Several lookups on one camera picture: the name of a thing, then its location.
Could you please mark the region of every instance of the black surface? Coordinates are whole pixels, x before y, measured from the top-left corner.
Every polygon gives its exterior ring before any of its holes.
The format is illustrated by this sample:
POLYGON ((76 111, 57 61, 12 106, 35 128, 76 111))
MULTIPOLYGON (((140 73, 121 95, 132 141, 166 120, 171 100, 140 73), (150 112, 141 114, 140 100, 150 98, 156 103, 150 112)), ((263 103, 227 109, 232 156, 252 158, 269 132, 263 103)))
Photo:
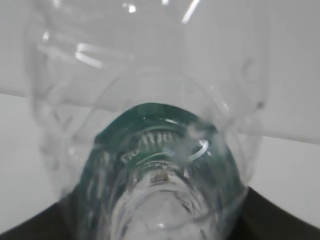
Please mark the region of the black surface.
MULTIPOLYGON (((0 240, 74 240, 55 204, 0 240)), ((320 240, 320 230, 284 212, 250 189, 228 240, 320 240)))

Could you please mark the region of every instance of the transparent plastic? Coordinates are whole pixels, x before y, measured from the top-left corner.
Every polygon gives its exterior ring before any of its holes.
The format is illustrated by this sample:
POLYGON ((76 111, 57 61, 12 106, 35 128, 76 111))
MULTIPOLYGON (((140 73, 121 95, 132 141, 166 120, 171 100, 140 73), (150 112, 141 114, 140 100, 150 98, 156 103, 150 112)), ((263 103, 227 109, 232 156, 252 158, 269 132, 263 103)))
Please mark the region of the transparent plastic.
POLYGON ((76 237, 225 239, 254 171, 267 98, 261 1, 32 7, 24 48, 32 112, 76 237), (151 145, 161 156, 141 160, 151 145), (75 191, 77 204, 64 200, 75 191))

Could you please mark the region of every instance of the white background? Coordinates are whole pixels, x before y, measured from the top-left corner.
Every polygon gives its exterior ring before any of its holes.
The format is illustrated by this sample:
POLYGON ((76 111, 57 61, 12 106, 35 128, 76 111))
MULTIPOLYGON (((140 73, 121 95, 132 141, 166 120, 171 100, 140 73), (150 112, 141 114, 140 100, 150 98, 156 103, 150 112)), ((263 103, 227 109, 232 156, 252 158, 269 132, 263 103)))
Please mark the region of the white background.
MULTIPOLYGON (((22 71, 22 0, 0 0, 0 233, 55 202, 22 71)), ((320 228, 320 1, 266 0, 271 91, 252 187, 320 228)))

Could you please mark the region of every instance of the green bottle label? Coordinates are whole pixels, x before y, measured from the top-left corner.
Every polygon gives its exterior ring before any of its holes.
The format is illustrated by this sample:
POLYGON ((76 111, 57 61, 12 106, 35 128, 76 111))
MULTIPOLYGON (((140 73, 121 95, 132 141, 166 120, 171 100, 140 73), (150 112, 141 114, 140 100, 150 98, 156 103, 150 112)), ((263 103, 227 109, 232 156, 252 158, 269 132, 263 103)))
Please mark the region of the green bottle label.
MULTIPOLYGON (((145 103, 123 113, 95 138, 78 186, 80 239, 95 239, 101 213, 112 215, 130 172, 154 162, 186 169, 199 179, 210 208, 221 211, 222 228, 228 227, 234 210, 224 209, 243 198, 245 187, 217 129, 181 108, 145 103)), ((163 173, 154 180, 167 178, 163 173)))

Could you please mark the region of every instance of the clear plastic bottle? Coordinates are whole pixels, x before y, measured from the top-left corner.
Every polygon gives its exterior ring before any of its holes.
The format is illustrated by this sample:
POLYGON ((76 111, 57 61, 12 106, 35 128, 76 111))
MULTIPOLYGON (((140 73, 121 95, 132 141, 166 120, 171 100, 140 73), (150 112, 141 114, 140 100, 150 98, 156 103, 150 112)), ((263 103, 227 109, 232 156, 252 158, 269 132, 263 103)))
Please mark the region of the clear plastic bottle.
POLYGON ((77 239, 225 239, 253 174, 267 95, 262 3, 32 7, 31 106, 77 239))

